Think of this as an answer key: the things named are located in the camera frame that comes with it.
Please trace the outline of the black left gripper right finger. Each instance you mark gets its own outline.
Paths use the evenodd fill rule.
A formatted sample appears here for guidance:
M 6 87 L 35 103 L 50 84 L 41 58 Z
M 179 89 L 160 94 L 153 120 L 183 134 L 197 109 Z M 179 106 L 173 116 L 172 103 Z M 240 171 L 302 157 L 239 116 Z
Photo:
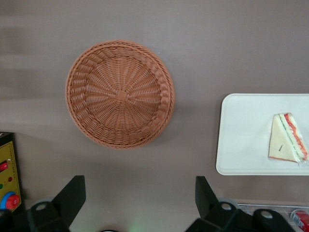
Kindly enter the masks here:
M 196 177 L 195 203 L 200 218 L 188 227 L 187 232 L 227 232 L 236 224 L 238 209 L 219 201 L 204 176 Z

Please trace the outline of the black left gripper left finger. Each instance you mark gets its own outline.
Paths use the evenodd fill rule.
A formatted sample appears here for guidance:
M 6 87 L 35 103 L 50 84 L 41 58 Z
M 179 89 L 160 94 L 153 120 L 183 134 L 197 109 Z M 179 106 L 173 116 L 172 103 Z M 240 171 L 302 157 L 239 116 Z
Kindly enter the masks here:
M 85 178 L 77 175 L 51 201 L 39 202 L 27 211 L 30 230 L 68 232 L 85 201 Z

